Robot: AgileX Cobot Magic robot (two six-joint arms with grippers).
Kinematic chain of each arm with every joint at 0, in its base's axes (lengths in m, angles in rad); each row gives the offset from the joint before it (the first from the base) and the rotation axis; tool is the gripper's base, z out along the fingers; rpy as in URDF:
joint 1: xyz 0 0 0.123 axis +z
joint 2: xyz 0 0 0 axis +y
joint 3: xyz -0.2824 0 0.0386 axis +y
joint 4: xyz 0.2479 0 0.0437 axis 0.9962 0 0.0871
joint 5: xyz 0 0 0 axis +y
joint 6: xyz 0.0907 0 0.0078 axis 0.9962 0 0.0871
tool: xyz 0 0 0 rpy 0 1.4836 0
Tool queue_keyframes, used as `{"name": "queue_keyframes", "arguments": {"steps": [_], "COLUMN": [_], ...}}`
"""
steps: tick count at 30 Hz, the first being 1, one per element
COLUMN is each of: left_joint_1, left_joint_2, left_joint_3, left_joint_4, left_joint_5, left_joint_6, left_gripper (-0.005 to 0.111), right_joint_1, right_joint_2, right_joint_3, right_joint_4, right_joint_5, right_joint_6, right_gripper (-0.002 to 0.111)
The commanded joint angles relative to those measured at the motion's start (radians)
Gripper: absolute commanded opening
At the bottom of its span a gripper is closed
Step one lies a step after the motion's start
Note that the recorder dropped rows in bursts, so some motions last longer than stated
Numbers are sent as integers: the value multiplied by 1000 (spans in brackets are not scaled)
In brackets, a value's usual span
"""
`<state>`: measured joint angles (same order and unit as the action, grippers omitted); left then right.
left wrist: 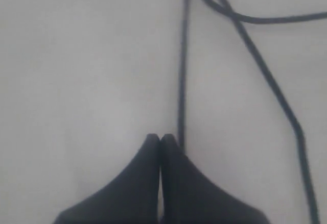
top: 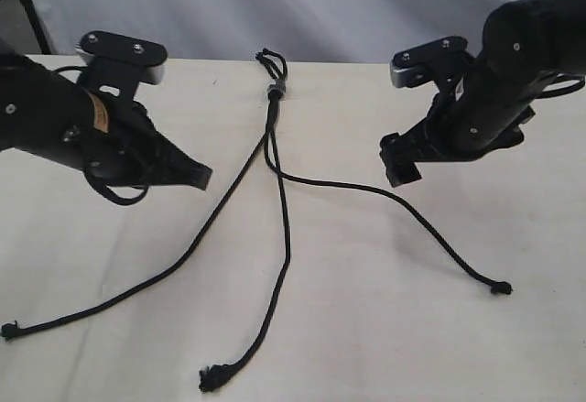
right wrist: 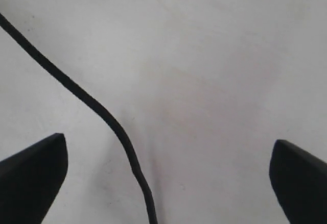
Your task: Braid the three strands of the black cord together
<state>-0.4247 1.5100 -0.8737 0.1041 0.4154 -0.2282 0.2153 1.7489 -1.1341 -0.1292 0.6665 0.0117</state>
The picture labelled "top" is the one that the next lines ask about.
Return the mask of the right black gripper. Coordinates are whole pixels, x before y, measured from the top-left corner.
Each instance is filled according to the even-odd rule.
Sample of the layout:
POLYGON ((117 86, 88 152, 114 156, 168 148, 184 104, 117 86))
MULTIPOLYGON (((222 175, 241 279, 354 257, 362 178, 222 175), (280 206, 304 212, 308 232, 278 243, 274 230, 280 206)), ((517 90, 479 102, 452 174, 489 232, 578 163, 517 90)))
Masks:
POLYGON ((520 145, 520 125, 535 112, 535 81, 464 76, 447 99, 438 98, 428 115, 400 135, 384 136, 380 158, 392 187, 421 180, 416 163, 470 162, 520 145))

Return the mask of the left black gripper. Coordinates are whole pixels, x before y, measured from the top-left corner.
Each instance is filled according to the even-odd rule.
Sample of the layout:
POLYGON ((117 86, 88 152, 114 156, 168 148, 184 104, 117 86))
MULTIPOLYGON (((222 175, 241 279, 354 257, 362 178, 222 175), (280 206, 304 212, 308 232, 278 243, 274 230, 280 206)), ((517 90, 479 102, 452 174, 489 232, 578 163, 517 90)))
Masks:
POLYGON ((87 94, 63 121, 63 164, 98 187, 188 186, 206 191, 213 170, 175 147, 138 102, 87 94))

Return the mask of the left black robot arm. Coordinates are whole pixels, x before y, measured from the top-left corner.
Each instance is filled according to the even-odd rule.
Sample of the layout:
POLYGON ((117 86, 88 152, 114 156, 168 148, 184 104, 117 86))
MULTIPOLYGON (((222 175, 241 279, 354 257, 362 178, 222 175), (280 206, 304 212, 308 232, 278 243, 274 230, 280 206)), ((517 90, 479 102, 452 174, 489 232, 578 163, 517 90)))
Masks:
POLYGON ((77 169, 101 190, 206 190, 212 177, 157 131, 143 104, 85 88, 16 53, 1 57, 1 148, 77 169))

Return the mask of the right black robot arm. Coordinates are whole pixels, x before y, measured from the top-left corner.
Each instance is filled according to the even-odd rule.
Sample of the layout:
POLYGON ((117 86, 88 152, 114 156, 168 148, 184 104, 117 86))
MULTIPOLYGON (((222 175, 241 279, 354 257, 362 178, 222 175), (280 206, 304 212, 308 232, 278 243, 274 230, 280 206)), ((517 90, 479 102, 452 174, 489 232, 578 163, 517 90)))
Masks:
POLYGON ((421 121, 380 141, 386 176, 398 187, 421 178, 419 163, 471 162, 520 145, 531 104, 562 94, 550 85, 582 86, 585 0, 506 3, 486 18, 477 56, 451 36, 399 51, 390 68, 397 88, 438 88, 421 121))

